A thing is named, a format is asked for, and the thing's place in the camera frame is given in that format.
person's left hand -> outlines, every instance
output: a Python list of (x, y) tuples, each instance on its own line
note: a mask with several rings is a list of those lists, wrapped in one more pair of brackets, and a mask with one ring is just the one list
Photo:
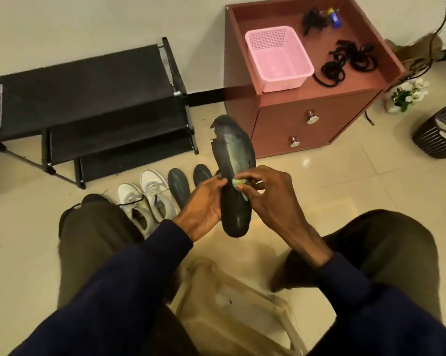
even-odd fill
[(173, 219), (195, 242), (205, 236), (221, 219), (220, 190), (227, 179), (214, 176), (192, 192), (184, 209)]

wall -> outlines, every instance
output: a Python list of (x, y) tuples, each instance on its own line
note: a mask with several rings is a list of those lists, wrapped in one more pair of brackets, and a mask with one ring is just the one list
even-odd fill
[[(223, 86), (224, 5), (254, 0), (0, 0), (0, 74), (159, 42), (188, 92)], [(438, 27), (445, 0), (357, 0), (382, 36), (407, 44)], [(446, 45), (446, 25), (441, 34)]]

green sponge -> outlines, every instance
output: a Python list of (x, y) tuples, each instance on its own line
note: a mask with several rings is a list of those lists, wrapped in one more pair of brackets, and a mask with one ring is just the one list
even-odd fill
[[(251, 182), (249, 182), (247, 179), (242, 179), (242, 180), (237, 180), (237, 179), (233, 179), (233, 187), (234, 188), (236, 188), (236, 186), (237, 185), (242, 185), (242, 184), (246, 184), (246, 185), (251, 185)], [(246, 195), (243, 193), (243, 192), (241, 192), (241, 194), (243, 195), (243, 198), (244, 198), (244, 200), (245, 201), (248, 201), (248, 197), (246, 197)]]

potted plant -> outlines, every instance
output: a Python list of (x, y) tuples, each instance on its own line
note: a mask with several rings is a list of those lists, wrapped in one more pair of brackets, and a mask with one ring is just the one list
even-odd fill
[(406, 112), (409, 105), (422, 101), (424, 96), (429, 93), (426, 89), (428, 85), (427, 81), (416, 79), (402, 83), (396, 87), (396, 90), (391, 89), (385, 97), (386, 112)]

dark plastic basket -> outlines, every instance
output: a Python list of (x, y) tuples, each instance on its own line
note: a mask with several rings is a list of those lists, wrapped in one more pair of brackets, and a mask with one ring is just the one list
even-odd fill
[(446, 158), (446, 107), (435, 113), (414, 133), (412, 140), (418, 147), (434, 158)]

